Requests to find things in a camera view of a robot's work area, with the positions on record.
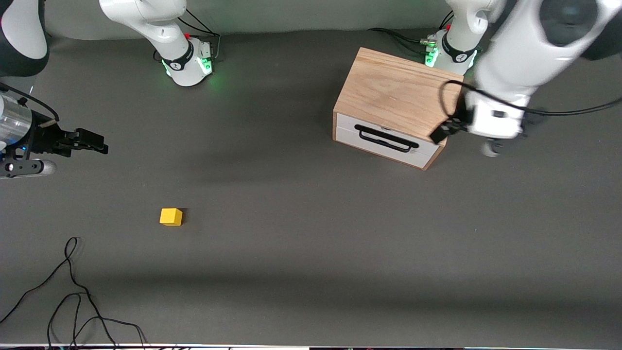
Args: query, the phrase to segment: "cable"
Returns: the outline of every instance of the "cable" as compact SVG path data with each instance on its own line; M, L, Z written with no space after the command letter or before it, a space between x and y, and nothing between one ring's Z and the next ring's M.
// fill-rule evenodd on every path
M590 108L584 108L581 110L569 110L569 111L543 111L543 110L536 110L536 109L532 109L532 108L527 108L527 107L521 107L521 106L517 106L517 105L513 105L510 102L504 101L488 92L482 91L476 87L474 87L473 85L467 84L467 83L463 83L463 82L459 82L458 80L449 80L445 83L443 83L443 85L441 85L440 89L439 89L439 99L440 99L440 106L443 110L443 113L445 113L445 115L447 116L451 116L449 114L449 112L447 111L447 107L445 106L445 96L444 96L444 91L445 91L445 87L447 87L447 85L459 85L461 87L464 87L468 90L471 90L473 92L479 93L480 95L483 95L485 97L490 98L493 101L499 102L503 105L506 106L510 106L512 108L516 108L517 110L521 110L525 113L532 113L535 115L540 115L540 116L576 116L576 115L584 115L584 114L588 114L588 113L594 113L594 112L598 112L598 111L603 111L603 110L607 110L609 108L612 108L614 106L619 105L620 103L622 103L622 97L619 97L616 100L613 100L611 102L605 103L603 105L600 106L594 106L594 107L590 107Z
M369 31L373 31L373 32L382 32L382 33L387 33L389 34L393 39L396 40L396 42L401 45L403 48L405 48L406 50L413 52L417 55L425 55L426 52L423 51L417 51L415 49L413 49L412 47L408 46L405 42L401 41L401 40L405 40L409 43L413 43L413 44L419 44L419 40L415 40L415 39L411 39L409 37L406 37L396 31L392 31L390 29L385 29L385 28L370 28L368 29Z
M209 31L209 32L208 32L208 31L205 31L205 30L203 30L203 29L199 29L199 28L197 28L197 27L195 27L195 26L193 26L193 25L189 24L188 22L184 21L184 20L183 20L183 19L181 19L181 18L178 18L178 20L179 20L181 23L185 24L186 26L189 26L190 28L195 29L196 31L200 31L201 33L206 33L206 34L210 34L210 35L213 35L213 36L218 36L216 33L212 32L212 31Z
M201 24L201 26L203 26L206 30L203 29L199 29L191 24L189 24L188 22L184 21L181 17L178 18L178 20L185 24L186 26L189 26L192 29L195 29L196 31L202 32L202 33L206 33L206 34L210 34L212 36L215 36L218 38L218 42L216 44L216 54L213 55L212 59L217 59L218 55L220 55L220 41L222 40L222 35L220 35L219 33L216 33L214 31L212 31L208 26L205 25L205 23L203 23L197 16L195 16L192 11L190 11L189 9L186 8L186 11L188 12L189 15L191 15L197 22L199 22L199 24Z
M60 118L58 117L58 113L56 113L56 111L52 107L46 105L45 103L41 102L40 100L38 100L38 99L30 96L29 94L27 94L25 92L22 92L22 91L14 88L14 87L10 87L10 86L6 85L5 83L0 83L0 87L1 88L5 88L6 90L12 91L12 92L14 92L14 93L16 93L18 95L22 95L23 97L26 97L26 98L28 98L31 101L34 101L36 104L38 104L41 107L45 108L46 110L50 111L50 113L53 114L55 121L60 121Z
M156 62L161 62L160 60L162 60L162 56L160 56L160 59L157 59L157 58L156 58L156 54L157 54L157 53L158 53L158 51L157 51L157 50L154 50L154 54L152 55L152 57L153 57L154 61L156 61Z
M210 32L210 33L212 33L214 35L220 35L220 34L214 33L208 26L204 25L204 23L201 22L201 20L199 18L197 18L192 12L190 12L189 9L186 9L186 12L188 12L188 14L192 16L192 18L196 19L197 22L199 22L200 25L202 25L205 29L208 30L208 32Z
M440 23L439 30L443 29L443 27L445 27L449 23L449 21L451 21L452 19L453 19L453 11L449 11L447 16L445 16L443 21Z
M389 34L389 35L391 35L391 36L393 36L393 37L400 38L400 39L402 39L402 40L404 40L404 41L413 42L413 43L415 43L415 44L419 44L419 42L420 42L420 41L419 41L419 40L417 40L417 39L411 39L411 38L409 38L409 37L406 37L406 36L404 36L404 35L402 35L402 34L400 34L400 33L396 32L396 31L392 31L392 30L390 30L390 29L386 29L386 28L370 28L370 29L368 29L368 30L369 30L369 31L374 31L374 32L383 32L383 33L387 33L387 34Z
M222 39L222 36L218 36L218 43L216 45L216 54L214 55L213 59L217 59L218 55L220 55L220 39Z
M50 274L50 275L49 275L49 276L45 279L45 281L43 281L40 285L36 286L35 288L33 288L33 289L28 290L27 292L25 292L25 293L22 295L22 297L21 297L21 298L19 298L19 300L17 301L17 303L15 304L15 306L13 306L13 309L11 309L11 310L9 311L9 313L8 313L8 314L6 314L6 316L5 316L5 317L3 317L3 319L2 319L2 320L0 320L0 324L3 324L3 322L5 322L5 321L6 321L6 319L7 319L7 318L8 318L11 314L13 314L13 312L15 312L15 310L17 309L17 307L19 307L19 305L22 303L22 301L24 300L24 298L25 298L25 297L26 297L29 293L31 293L31 292L33 292L33 291L35 291L35 290L37 290L37 289L39 289L39 288L43 287L43 286L44 286L44 285L45 285L48 281L50 281L50 280L52 279L52 277L56 274L56 271L58 271L58 269L59 269L61 266L63 266L63 265L64 265L64 264L65 264L68 260L69 260L69 258L68 258L68 257L65 257L65 259L64 259L61 263L59 263L59 264L58 264L58 266L56 266L56 268L54 269L54 271L52 271L52 273L51 273L51 274Z
M113 322L113 323L118 323L118 324L123 324L125 326L131 326L134 327L136 329L136 331L138 332L138 335L140 337L141 340L141 344L144 347L145 343L148 343L147 341L147 337L145 336L144 332L142 331L142 329L134 323L129 323L129 322L124 322L124 321L119 321L117 319L112 319L112 318L105 318L101 315L98 307L95 305L95 302L93 301L93 295L91 294L91 291L85 287L84 285L79 284L76 281L75 278L75 274L73 271L73 265L72 265L72 260L71 260L71 256L73 255L73 253L75 252L76 248L78 247L78 237L72 237L69 240L67 240L67 243L65 244L65 250L64 250L64 254L65 254L65 259L58 264L58 266L56 266L56 268L52 271L52 273L38 286L36 286L33 289L28 290L27 292L25 292L22 297L19 299L19 301L15 304L15 306L13 306L13 309L11 309L9 311L9 313L3 317L2 320L0 320L0 324L2 324L3 322L5 322L5 320L8 319L8 317L10 315L13 314L13 312L15 312L15 310L19 307L19 305L22 303L22 301L24 300L24 298L31 292L41 288L42 286L44 286L50 279L52 279L52 277L56 274L56 272L58 271L58 269L60 269L61 266L63 266L64 264L68 264L69 265L69 276L71 277L71 280L73 282L74 285L80 287L83 291L80 292L74 292L74 293L70 293L68 295L66 295L63 300L58 304L58 306L56 307L56 309L54 310L54 312L52 313L52 317L50 318L50 321L48 322L48 328L47 328L47 340L48 340L48 345L51 348L52 345L52 340L50 337L50 332L52 330L52 326L53 326L53 322L54 322L54 318L56 317L56 314L58 313L59 309L61 308L61 306L67 302L67 300L69 300L71 297L77 297L78 298L78 305L76 307L76 312L73 318L73 331L72 331L72 341L70 343L69 348L71 349L72 344L75 345L75 349L77 349L77 337L80 335L80 333L82 332L82 330L84 329L84 327L92 320L94 319L98 319L101 321L101 324L104 328L104 332L106 333L106 337L111 341L111 343L114 344L114 346L118 346L118 343L112 338L112 336L110 335L110 332L108 331L108 327L106 325L106 322ZM77 321L78 321L78 314L80 311L80 305L82 303L82 296L85 295L87 300L89 301L89 304L93 307L96 316L91 317L88 321L86 321L82 327L80 328L80 330L78 332L76 332L76 328L77 328Z

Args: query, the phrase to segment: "wooden lid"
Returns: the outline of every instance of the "wooden lid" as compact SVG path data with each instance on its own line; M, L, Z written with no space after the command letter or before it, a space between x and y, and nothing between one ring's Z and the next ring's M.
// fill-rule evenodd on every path
M432 141L430 133L447 119L440 107L439 89L447 80L462 79L461 75L361 48L335 112ZM450 113L459 93L458 85L445 87Z

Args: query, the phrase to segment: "green indicator light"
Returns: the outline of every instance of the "green indicator light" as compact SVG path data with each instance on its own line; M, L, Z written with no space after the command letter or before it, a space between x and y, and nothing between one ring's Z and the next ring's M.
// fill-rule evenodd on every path
M170 76L169 68L166 66L166 63L164 63L164 60L162 60L162 65L164 66L164 69L166 69L166 75Z
M199 66L201 67L201 69L203 70L203 73L205 73L205 75L211 74L211 61L210 61L210 59L201 59L201 58L197 57L197 62L199 64Z
M471 60L471 63L469 63L468 69L471 69L473 67L473 65L475 64L475 57L476 56L477 56L477 50L475 50L475 52L473 53L473 59Z
M439 57L439 49L435 48L428 54L428 58L425 60L425 65L428 67L434 67L436 59Z

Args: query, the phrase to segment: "drawer handle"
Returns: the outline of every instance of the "drawer handle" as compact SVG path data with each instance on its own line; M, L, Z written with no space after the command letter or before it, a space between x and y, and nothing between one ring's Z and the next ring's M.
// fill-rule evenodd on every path
M419 144L416 143L416 142L408 141L408 140L405 140L403 138L400 138L400 137L397 137L397 136L394 136L394 135L391 135L391 134L383 133L382 131L378 131L378 130L372 129L372 128L369 128L367 126L363 126L363 125L357 124L357 125L355 125L354 129L358 130L358 136L360 138L362 138L363 140L369 141L369 142L373 142L373 143L376 143L376 144L379 144L381 146L388 147L388 148L391 148L391 149L395 149L396 151L400 151L400 152L403 152L403 153L408 153L413 148L419 148ZM398 146L396 146L394 144L388 143L387 141L377 140L375 138L370 138L369 136L363 135L363 133L367 133L367 134L371 134L371 135L374 135L374 136L378 136L380 138L385 138L385 139L387 139L389 141L393 141L395 143L403 144L404 146L406 146L408 148L401 148L401 147L398 147Z

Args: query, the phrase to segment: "wooden box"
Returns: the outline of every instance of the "wooden box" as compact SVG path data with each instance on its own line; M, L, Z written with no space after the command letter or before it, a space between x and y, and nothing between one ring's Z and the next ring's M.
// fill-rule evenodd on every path
M361 48L333 111L333 140L426 170L445 147L431 132L447 119L439 89L462 76ZM460 87L445 88L453 113Z

